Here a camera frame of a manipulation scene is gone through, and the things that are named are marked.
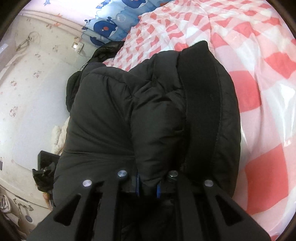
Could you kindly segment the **black puffer jacket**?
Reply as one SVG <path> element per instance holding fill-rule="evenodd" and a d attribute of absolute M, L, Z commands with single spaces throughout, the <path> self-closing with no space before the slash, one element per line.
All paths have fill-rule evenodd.
<path fill-rule="evenodd" d="M 185 164 L 232 196 L 240 142 L 233 81 L 206 41 L 159 52 L 129 71 L 99 67 L 75 96 L 53 200 L 60 205 L 84 180 L 129 165 L 145 194 Z"/>

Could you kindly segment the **cream quilted jacket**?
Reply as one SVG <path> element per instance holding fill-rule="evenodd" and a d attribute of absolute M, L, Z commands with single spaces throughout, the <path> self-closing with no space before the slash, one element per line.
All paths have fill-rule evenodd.
<path fill-rule="evenodd" d="M 51 132 L 51 153 L 61 156 L 67 135 L 67 128 L 70 118 L 64 122 L 63 126 L 54 126 Z"/>

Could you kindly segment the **blue whale curtain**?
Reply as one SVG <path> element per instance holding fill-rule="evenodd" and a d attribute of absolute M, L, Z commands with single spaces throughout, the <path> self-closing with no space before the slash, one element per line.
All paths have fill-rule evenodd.
<path fill-rule="evenodd" d="M 81 38 L 101 47 L 110 41 L 121 41 L 139 22 L 143 13 L 154 11 L 168 1 L 122 0 L 102 1 L 96 7 L 96 15 L 86 19 Z"/>

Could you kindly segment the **white wall socket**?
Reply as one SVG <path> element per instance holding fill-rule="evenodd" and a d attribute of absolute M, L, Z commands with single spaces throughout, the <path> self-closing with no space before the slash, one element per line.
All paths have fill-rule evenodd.
<path fill-rule="evenodd" d="M 79 42 L 79 43 L 77 43 L 77 42 L 73 42 L 73 44 L 72 44 L 72 48 L 73 48 L 76 52 L 80 52 L 80 51 L 83 49 L 83 47 L 84 47 L 84 44 L 81 43 L 81 42 Z"/>

